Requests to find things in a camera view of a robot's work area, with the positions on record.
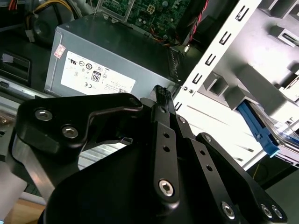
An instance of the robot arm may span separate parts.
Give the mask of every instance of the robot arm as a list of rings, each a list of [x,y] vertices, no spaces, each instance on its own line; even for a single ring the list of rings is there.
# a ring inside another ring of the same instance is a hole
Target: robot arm
[[[18,111],[7,163],[47,201],[45,224],[283,224],[284,211],[207,133],[194,136],[171,93],[35,99]],[[79,171],[82,151],[123,149]]]

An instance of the blue plastic latch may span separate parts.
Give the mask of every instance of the blue plastic latch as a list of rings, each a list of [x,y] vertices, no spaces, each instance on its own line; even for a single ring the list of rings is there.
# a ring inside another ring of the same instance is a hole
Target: blue plastic latch
[[[274,145],[273,141],[269,137],[271,133],[268,128],[261,126],[260,122],[251,112],[249,105],[247,105],[245,102],[242,102],[238,106],[237,110],[245,119],[253,136],[261,144],[263,150],[270,156],[270,158],[275,156],[280,151],[280,149],[276,145]]]

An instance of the wooden surface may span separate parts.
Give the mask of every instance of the wooden surface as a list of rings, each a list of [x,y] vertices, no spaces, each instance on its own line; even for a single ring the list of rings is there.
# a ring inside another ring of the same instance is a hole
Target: wooden surface
[[[37,224],[44,206],[19,199],[4,220],[4,224]]]

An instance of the power supply label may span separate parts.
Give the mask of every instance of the power supply label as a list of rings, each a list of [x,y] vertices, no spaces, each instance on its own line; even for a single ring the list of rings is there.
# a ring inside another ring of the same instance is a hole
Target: power supply label
[[[68,51],[61,84],[86,95],[130,93],[135,80]]]

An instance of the green circuit board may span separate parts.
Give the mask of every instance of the green circuit board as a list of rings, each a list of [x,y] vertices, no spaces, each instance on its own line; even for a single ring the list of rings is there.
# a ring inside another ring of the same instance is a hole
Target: green circuit board
[[[151,28],[160,38],[175,36],[176,27],[191,0],[135,0],[127,23],[147,32]],[[104,0],[102,6],[121,16],[131,0]]]
[[[118,15],[125,16],[130,1],[131,0],[104,0],[102,7],[107,8]]]

